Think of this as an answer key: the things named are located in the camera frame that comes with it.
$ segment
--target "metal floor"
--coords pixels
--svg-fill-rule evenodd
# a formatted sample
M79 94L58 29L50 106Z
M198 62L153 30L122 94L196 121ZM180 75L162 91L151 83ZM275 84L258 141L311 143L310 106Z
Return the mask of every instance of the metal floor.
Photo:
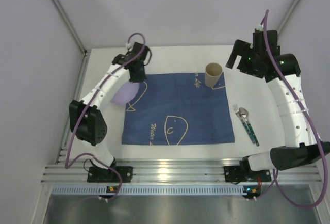
M283 188L297 203L313 202L307 185ZM276 187L256 202L246 202L241 196L120 196L108 204L89 199L68 211L85 197L51 196L44 224L320 223L315 209L292 206Z

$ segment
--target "paper cup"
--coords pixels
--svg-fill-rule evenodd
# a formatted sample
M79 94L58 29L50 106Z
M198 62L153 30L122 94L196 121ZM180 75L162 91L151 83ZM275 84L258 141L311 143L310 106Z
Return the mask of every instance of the paper cup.
M213 87L218 82L222 74L222 67L213 62L206 66L205 68L205 85L207 87Z

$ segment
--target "metal spoon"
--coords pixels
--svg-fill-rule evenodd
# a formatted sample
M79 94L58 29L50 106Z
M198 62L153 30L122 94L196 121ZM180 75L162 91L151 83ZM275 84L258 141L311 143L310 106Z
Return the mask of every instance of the metal spoon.
M239 120L241 120L241 123L243 124L243 127L245 128L245 131L247 132L247 135L249 136L250 140L252 141L252 144L255 144L256 142L254 141L254 137L253 137L249 127L247 126L247 123L245 122L244 118L239 113L237 104L234 104L233 108L234 108L234 112L235 112L236 116L239 118Z
M251 126L251 124L250 124L250 121L249 121L249 112L248 112L248 110L245 109L245 108L243 108L243 107L240 107L240 108L239 108L239 114L241 115L241 117L242 117L242 118L245 120L245 122L247 123L247 125L248 125L248 127L249 127L249 129L250 129L250 131L251 131L251 134L252 134L252 136L253 136L253 138L254 138L255 143L256 143L256 145L259 147L260 144L259 144L259 142L258 142L258 139L257 139L257 137L256 137L256 134L254 133L253 128L252 128L252 126Z

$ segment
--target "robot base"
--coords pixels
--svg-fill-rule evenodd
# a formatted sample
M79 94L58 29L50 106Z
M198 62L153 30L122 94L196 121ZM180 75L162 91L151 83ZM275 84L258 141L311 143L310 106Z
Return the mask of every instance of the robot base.
M133 176L132 166L116 166L112 163L111 167L115 169L123 179L123 183L130 183ZM97 166L91 166L88 170L88 183L119 183L118 176L110 170Z
M241 166L224 166L226 182L239 184L241 182L258 182L258 176L262 182L271 182L269 170L254 171L253 174L247 176Z

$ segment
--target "green utensil handle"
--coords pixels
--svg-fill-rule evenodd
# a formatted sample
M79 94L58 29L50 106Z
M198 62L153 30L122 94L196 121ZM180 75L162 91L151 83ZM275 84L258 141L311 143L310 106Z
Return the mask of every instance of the green utensil handle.
M255 134L254 131L253 131L253 128L252 128L251 124L248 123L247 125L248 125L249 130L250 130L250 132L251 132L251 134L252 134L252 137L253 137L253 139L254 139L254 143L259 147L260 144L259 144L259 142L258 142L258 139L257 139L257 137L256 137L256 134Z
M242 124L247 132L247 134L249 135L249 138L251 139L252 143L255 144L255 140L254 140L254 137L253 137L253 134L251 133L251 130L249 129L249 127L247 126L247 124L244 122L244 120L241 120L242 121Z

